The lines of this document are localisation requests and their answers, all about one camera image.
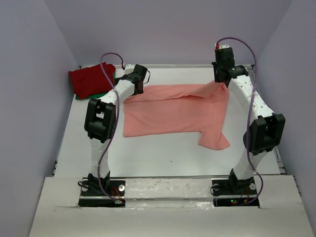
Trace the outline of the salmon pink t-shirt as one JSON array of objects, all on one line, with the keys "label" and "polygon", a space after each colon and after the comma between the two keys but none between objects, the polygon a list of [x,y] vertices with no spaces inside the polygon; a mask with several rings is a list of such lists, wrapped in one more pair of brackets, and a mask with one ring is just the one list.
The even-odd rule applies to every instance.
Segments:
[{"label": "salmon pink t-shirt", "polygon": [[124,137],[199,132],[198,144],[230,146],[222,132],[230,92],[224,83],[150,85],[124,101]]}]

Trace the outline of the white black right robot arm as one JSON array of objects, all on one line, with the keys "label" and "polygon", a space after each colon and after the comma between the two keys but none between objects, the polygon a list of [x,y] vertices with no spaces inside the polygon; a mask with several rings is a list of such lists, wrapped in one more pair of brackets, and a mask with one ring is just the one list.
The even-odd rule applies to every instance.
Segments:
[{"label": "white black right robot arm", "polygon": [[247,128],[243,136],[244,152],[228,179],[214,180],[211,193],[218,196],[241,195],[245,191],[256,193],[254,174],[263,157],[279,145],[285,126],[283,114],[270,109],[254,88],[249,72],[236,65],[233,49],[228,45],[215,48],[212,63],[216,82],[222,82],[248,113]]}]

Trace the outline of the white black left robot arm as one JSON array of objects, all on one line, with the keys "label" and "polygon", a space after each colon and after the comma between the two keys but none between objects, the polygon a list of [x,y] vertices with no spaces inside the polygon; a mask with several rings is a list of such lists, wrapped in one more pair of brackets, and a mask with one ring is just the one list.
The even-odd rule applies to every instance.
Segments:
[{"label": "white black left robot arm", "polygon": [[144,80],[149,70],[141,65],[125,67],[125,74],[110,83],[112,89],[99,99],[90,99],[87,105],[84,130],[91,145],[91,169],[84,188],[105,195],[110,187],[108,149],[114,138],[120,105],[128,97],[144,92]]}]

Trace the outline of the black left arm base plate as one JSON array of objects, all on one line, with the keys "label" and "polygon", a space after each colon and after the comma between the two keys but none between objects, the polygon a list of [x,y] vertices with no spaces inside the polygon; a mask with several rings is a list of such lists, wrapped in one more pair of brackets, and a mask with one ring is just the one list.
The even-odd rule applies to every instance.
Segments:
[{"label": "black left arm base plate", "polygon": [[84,178],[78,181],[80,195],[78,205],[80,207],[106,207],[117,208],[125,207],[126,181],[123,179],[112,179],[105,195],[97,185],[93,187]]}]

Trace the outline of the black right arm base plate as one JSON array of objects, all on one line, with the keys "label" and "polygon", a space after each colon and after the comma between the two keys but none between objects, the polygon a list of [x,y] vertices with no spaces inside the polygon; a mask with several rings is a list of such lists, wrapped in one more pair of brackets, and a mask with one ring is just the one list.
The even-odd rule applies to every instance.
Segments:
[{"label": "black right arm base plate", "polygon": [[228,179],[212,180],[210,193],[213,195],[214,207],[260,206],[258,199],[252,201],[257,196],[253,178],[241,187],[235,188],[229,184]]}]

